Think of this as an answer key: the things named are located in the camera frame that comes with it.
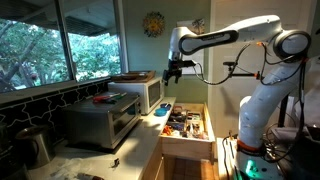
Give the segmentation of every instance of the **toaster oven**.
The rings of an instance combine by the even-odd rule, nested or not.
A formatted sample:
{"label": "toaster oven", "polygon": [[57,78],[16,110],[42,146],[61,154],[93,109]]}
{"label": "toaster oven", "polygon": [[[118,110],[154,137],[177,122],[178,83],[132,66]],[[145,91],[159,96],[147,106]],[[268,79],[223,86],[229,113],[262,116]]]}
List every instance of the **toaster oven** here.
{"label": "toaster oven", "polygon": [[85,143],[114,149],[140,119],[139,95],[127,94],[113,103],[87,99],[64,108],[62,114],[69,145]]}

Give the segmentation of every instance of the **window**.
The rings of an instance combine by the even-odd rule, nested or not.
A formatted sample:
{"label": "window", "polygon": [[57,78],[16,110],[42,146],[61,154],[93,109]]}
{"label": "window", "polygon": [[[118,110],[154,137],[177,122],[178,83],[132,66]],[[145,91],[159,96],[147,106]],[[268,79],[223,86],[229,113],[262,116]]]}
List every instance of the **window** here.
{"label": "window", "polygon": [[121,72],[113,0],[0,4],[0,93]]}

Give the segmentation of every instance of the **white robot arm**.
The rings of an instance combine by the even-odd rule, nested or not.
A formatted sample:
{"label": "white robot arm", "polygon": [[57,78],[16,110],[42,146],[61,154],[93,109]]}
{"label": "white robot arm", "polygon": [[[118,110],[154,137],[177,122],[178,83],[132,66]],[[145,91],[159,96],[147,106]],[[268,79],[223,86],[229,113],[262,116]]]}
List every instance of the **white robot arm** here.
{"label": "white robot arm", "polygon": [[[235,42],[269,43],[273,46],[275,55],[282,60],[261,81],[252,96],[241,101],[237,146],[245,152],[255,153],[263,144],[264,127],[279,102],[298,89],[300,72],[305,71],[307,51],[311,44],[308,33],[283,30],[280,18],[276,15],[246,19],[203,35],[196,35],[186,27],[178,27],[172,32],[168,70],[164,70],[163,80],[168,85],[170,77],[175,76],[177,83],[181,77],[181,68],[196,65],[192,60],[183,61],[182,55],[191,55],[199,49]],[[242,161],[247,159],[248,157],[237,159],[240,170],[245,171],[241,163],[244,164]]]}

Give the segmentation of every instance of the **ceiling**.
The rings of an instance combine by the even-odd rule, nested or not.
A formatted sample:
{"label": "ceiling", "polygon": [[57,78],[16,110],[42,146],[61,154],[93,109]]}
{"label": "ceiling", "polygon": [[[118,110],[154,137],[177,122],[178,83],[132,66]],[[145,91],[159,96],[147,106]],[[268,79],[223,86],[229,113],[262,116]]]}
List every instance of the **ceiling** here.
{"label": "ceiling", "polygon": [[[64,0],[69,33],[96,36],[116,27],[113,0]],[[53,0],[2,0],[0,18],[57,29]]]}

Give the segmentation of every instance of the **wooden drawer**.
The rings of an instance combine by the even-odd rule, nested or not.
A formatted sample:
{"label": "wooden drawer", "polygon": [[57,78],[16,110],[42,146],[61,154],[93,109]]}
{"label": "wooden drawer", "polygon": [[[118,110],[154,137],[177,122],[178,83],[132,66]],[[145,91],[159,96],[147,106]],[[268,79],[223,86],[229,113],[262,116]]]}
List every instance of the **wooden drawer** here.
{"label": "wooden drawer", "polygon": [[196,160],[207,159],[213,161],[215,136],[212,130],[207,105],[176,103],[175,106],[181,106],[182,109],[189,110],[190,112],[200,112],[202,118],[202,127],[200,127],[200,129],[203,128],[207,132],[208,139],[160,135],[162,153]]}

